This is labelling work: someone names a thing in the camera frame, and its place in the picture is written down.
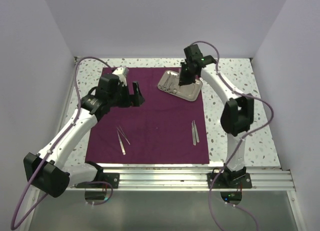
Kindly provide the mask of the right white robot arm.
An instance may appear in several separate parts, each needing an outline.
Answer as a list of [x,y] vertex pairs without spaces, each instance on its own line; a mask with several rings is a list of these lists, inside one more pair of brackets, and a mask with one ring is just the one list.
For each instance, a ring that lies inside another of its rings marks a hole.
[[254,121],[254,99],[244,94],[231,81],[216,70],[217,64],[208,63],[203,58],[197,63],[183,61],[179,72],[179,85],[190,85],[196,77],[202,78],[215,91],[224,108],[220,125],[227,134],[227,157],[224,163],[223,183],[235,187],[246,174],[245,135]]

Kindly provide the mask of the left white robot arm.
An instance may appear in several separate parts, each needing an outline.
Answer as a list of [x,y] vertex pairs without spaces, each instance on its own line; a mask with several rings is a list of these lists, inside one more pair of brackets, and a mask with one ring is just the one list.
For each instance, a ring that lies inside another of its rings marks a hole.
[[67,124],[37,154],[28,153],[23,159],[28,182],[44,193],[57,198],[76,183],[89,183],[92,187],[103,184],[104,175],[97,164],[85,163],[79,174],[68,171],[65,163],[83,136],[90,131],[111,108],[139,107],[143,98],[138,82],[133,82],[133,93],[127,84],[127,68],[117,68],[103,74],[78,104]]

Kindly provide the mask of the steel scissors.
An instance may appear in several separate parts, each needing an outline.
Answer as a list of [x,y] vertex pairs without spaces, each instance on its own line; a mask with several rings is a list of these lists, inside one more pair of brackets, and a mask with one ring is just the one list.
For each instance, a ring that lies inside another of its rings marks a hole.
[[158,84],[158,88],[166,93],[173,94],[175,92],[174,84],[177,76],[171,73],[167,76],[163,84]]

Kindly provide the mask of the purple cloth wrap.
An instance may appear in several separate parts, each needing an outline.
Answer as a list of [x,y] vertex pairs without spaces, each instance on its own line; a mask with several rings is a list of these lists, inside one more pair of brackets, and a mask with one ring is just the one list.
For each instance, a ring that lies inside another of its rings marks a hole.
[[[138,82],[140,107],[111,108],[91,129],[86,161],[99,164],[208,164],[203,97],[195,101],[165,93],[157,85],[166,68],[131,67],[128,86]],[[122,154],[117,130],[126,155]]]

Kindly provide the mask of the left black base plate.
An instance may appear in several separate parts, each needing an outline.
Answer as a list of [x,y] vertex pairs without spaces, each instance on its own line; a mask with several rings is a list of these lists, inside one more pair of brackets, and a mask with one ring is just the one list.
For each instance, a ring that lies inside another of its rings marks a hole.
[[106,188],[107,185],[101,182],[107,182],[114,189],[117,189],[120,182],[120,174],[116,172],[100,172],[94,178],[93,182],[99,182],[99,183],[93,184],[87,181],[87,182],[76,184],[75,187],[83,188],[83,189],[102,189],[102,188]]

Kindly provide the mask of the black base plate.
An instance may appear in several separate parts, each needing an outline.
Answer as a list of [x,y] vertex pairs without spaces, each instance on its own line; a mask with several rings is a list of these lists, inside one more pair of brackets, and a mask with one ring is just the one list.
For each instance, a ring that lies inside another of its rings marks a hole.
[[252,187],[251,176],[246,167],[238,171],[231,171],[226,167],[212,186],[213,189],[251,189]]
[[93,182],[99,182],[99,183],[93,184],[87,181],[87,182],[76,184],[75,187],[83,188],[83,189],[102,189],[102,188],[106,188],[107,185],[101,182],[107,182],[114,189],[117,189],[120,182],[120,174],[116,172],[100,172],[94,178]]

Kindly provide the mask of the aluminium left side rail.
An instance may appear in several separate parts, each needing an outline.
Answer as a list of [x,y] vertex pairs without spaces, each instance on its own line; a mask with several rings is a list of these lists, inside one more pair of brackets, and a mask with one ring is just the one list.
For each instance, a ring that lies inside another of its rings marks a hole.
[[71,106],[71,115],[67,116],[69,114],[69,106],[70,106],[70,102],[71,102],[71,99],[73,96],[73,90],[74,90],[75,80],[76,80],[76,76],[77,76],[77,71],[76,71],[77,60],[78,60],[78,58],[74,57],[74,64],[73,64],[73,67],[71,70],[70,82],[67,86],[65,100],[63,101],[62,113],[59,117],[59,122],[58,122],[58,126],[57,126],[57,129],[55,132],[55,136],[54,136],[53,140],[49,142],[49,144],[52,145],[55,143],[55,141],[58,141],[58,143],[56,145],[57,150],[54,150],[53,153],[51,155],[49,155],[48,161],[55,161],[55,165],[57,165],[58,168],[60,168],[60,169],[62,169],[65,166],[66,161],[68,160],[70,154],[76,148],[79,141],[82,139],[81,137],[80,138],[76,137],[75,140],[71,140],[71,142],[69,144],[67,144],[66,146],[60,146],[60,145],[62,145],[63,141],[69,141],[69,139],[67,139],[68,138],[67,133],[65,134],[65,136],[62,137],[61,140],[59,139],[59,137],[69,127],[68,125],[73,120],[73,119],[71,119],[71,117],[73,117],[75,109],[77,107],[77,106],[72,105]]

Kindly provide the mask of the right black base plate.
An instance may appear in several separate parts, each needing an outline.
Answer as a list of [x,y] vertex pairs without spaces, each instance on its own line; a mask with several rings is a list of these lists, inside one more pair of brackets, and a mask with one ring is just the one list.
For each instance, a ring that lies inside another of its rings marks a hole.
[[252,187],[251,176],[246,167],[238,171],[231,171],[226,167],[212,186],[213,189],[251,189]]

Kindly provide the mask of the thin steel forceps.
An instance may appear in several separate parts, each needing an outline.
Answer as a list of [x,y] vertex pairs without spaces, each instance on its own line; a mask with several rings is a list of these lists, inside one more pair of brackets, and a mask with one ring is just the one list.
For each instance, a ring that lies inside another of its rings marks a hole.
[[121,126],[119,126],[119,127],[118,127],[118,129],[119,129],[119,132],[120,132],[120,133],[122,134],[122,136],[124,137],[124,139],[126,140],[126,142],[130,145],[131,143],[129,142],[129,140],[128,140],[127,136],[125,135],[125,133],[124,133],[124,131],[123,131],[122,127],[121,127]]

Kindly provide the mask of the steel instrument tray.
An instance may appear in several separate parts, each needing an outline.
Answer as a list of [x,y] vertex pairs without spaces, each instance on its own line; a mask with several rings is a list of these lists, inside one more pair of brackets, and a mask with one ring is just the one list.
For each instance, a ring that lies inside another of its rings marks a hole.
[[160,78],[160,81],[158,82],[158,84],[163,84],[163,82],[165,81],[165,79],[168,77],[169,74],[172,74],[173,76],[177,76],[174,82],[175,92],[174,93],[165,92],[165,93],[189,102],[194,102],[198,98],[201,88],[203,86],[203,83],[200,80],[196,79],[195,83],[179,86],[179,73],[173,70],[166,70],[163,73],[162,77]]

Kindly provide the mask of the aluminium front rail frame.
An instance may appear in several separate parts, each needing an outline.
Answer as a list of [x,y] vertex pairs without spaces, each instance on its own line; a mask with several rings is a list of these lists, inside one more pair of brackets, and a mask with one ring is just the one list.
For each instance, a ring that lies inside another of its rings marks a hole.
[[[119,191],[208,191],[215,182],[218,169],[212,167],[111,167],[100,173],[119,173]],[[295,185],[289,171],[250,168],[252,188],[214,189],[215,191],[293,191]]]

